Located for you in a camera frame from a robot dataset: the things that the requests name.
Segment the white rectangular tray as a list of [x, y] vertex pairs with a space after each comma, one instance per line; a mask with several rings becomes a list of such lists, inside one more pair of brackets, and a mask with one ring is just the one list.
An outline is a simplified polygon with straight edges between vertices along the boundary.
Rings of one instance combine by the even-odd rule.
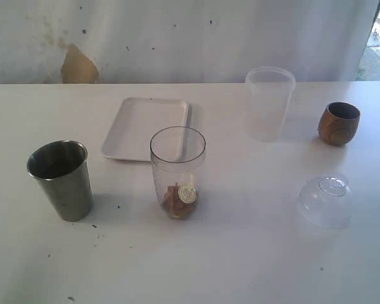
[[179, 99], [126, 98], [101, 147], [103, 157], [150, 162], [150, 140], [167, 127], [185, 127], [189, 104]]

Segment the clear dome shaker lid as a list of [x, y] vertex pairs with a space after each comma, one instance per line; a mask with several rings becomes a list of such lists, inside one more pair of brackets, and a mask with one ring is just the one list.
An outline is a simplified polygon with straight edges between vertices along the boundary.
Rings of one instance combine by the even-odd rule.
[[309, 222], [321, 228], [347, 227], [353, 210], [348, 179], [334, 172], [310, 179], [301, 188], [298, 209]]

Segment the brown wooden cup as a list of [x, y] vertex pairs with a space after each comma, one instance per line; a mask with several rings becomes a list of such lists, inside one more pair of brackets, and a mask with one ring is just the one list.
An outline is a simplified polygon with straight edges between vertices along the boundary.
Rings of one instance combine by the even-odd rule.
[[360, 110], [349, 103], [329, 103], [319, 121], [319, 137], [331, 146], [344, 146], [355, 136]]

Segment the brown object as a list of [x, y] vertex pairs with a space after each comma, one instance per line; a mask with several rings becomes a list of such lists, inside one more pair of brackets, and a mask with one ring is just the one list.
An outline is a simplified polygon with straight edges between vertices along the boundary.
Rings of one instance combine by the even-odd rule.
[[172, 219], [184, 220], [188, 218], [196, 209], [197, 200], [193, 204], [185, 204], [179, 199], [177, 190], [181, 185], [176, 182], [174, 185], [168, 186], [167, 192], [165, 193], [161, 204], [162, 208]]

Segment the stainless steel cup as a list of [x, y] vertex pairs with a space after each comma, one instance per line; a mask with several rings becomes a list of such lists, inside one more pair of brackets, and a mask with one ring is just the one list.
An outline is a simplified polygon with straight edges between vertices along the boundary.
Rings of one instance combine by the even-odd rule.
[[48, 143], [34, 151], [27, 161], [33, 177], [61, 219], [77, 222], [93, 208], [87, 168], [86, 147], [73, 140]]

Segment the clear plastic shaker cup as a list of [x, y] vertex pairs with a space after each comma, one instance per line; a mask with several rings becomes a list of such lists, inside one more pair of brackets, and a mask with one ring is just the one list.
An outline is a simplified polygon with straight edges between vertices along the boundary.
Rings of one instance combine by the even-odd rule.
[[167, 187], [176, 182], [179, 185], [192, 184], [196, 188], [197, 207], [204, 190], [206, 140], [203, 134], [190, 127], [167, 127], [151, 138], [149, 147], [155, 192], [161, 209], [167, 214], [162, 208], [163, 197]]

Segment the translucent plastic tub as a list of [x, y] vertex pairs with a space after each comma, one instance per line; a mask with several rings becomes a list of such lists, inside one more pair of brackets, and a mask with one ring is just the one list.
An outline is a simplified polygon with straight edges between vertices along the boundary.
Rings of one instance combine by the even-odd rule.
[[257, 141], [276, 141], [296, 87], [295, 76], [283, 68], [262, 66], [248, 72], [245, 84], [251, 92], [246, 116], [248, 134]]

